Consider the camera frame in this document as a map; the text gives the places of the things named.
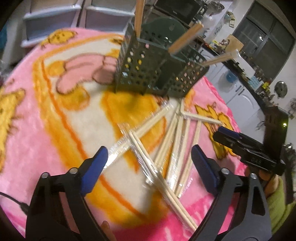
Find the person's left hand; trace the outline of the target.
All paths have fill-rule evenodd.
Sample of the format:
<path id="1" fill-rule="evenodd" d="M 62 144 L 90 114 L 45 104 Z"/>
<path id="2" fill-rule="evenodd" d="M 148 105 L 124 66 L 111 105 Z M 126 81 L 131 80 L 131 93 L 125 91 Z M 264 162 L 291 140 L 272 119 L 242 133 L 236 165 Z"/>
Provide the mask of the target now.
<path id="1" fill-rule="evenodd" d="M 107 221 L 103 221 L 100 227 L 110 241 L 116 241 L 116 237 L 113 234 L 110 225 Z"/>

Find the green sleeve forearm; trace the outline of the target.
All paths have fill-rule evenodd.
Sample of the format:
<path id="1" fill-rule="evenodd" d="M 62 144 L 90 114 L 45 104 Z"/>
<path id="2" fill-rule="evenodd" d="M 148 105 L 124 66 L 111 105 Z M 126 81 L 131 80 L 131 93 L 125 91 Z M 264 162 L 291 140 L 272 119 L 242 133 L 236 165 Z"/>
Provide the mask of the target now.
<path id="1" fill-rule="evenodd" d="M 295 207 L 295 202 L 286 205 L 283 181 L 276 176 L 265 190 L 271 219 L 271 231 L 275 234 Z"/>

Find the person's right hand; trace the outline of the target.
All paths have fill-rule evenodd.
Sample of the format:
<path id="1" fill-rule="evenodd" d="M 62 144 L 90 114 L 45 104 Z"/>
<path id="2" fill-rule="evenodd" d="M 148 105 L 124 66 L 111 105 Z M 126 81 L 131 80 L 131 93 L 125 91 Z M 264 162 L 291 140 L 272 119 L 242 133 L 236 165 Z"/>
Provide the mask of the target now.
<path id="1" fill-rule="evenodd" d="M 281 190 L 282 186 L 278 175 L 259 170 L 258 176 L 266 182 L 263 187 L 266 198 Z"/>

